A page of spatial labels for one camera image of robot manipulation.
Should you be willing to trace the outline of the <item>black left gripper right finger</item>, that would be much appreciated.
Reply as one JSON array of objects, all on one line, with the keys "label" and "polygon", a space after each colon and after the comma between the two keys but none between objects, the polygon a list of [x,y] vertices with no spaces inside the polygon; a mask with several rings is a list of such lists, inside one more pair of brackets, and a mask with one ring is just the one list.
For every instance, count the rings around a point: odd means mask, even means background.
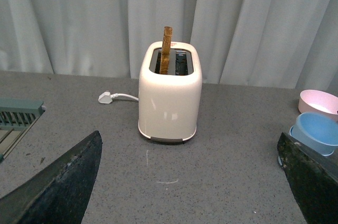
[{"label": "black left gripper right finger", "polygon": [[292,151],[282,169],[307,223],[337,223],[337,164]]}]

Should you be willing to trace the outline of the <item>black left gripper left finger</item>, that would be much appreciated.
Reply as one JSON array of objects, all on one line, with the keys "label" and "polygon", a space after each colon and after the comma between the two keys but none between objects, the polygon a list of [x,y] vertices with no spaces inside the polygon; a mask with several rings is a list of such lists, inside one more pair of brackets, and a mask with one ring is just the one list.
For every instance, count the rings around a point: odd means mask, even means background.
[{"label": "black left gripper left finger", "polygon": [[94,131],[1,198],[1,223],[81,223],[101,154],[102,139]]}]

